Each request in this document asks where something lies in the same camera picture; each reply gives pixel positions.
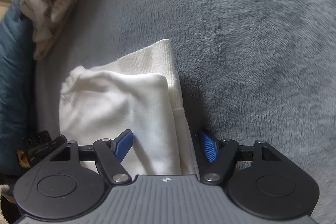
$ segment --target black round pad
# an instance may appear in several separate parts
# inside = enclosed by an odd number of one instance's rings
[[[72,193],[76,189],[76,180],[67,175],[54,175],[42,179],[38,185],[38,191],[51,198],[58,198]]]
[[[310,215],[319,198],[313,178],[297,166],[273,161],[234,173],[227,192],[238,207],[271,220]]]
[[[282,175],[266,175],[257,180],[257,187],[266,195],[281,198],[293,193],[295,183]]]

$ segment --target gray plush surface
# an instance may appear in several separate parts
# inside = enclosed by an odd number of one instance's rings
[[[79,0],[37,64],[40,129],[58,133],[60,85],[171,39],[193,136],[267,140],[320,186],[313,217],[336,221],[336,0]]]

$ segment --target folded white fabric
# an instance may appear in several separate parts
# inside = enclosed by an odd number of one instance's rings
[[[105,66],[75,68],[62,86],[59,120],[61,134],[80,145],[131,129],[122,164],[133,177],[198,175],[168,39]]]

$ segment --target blue gripper pad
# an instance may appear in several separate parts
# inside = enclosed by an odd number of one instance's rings
[[[219,153],[216,150],[215,142],[203,131],[201,131],[201,146],[209,162],[213,163],[217,159]]]
[[[114,148],[113,154],[119,162],[122,162],[133,145],[133,132],[127,129],[114,139],[113,142],[115,143],[115,145],[111,145],[111,149],[112,147]]]

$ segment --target wrinkled cloth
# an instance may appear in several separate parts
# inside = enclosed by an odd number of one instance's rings
[[[59,126],[79,145],[131,129],[135,140],[122,165],[132,177],[199,174],[168,39],[105,66],[72,70],[62,85]],[[94,162],[86,167],[96,170]]]

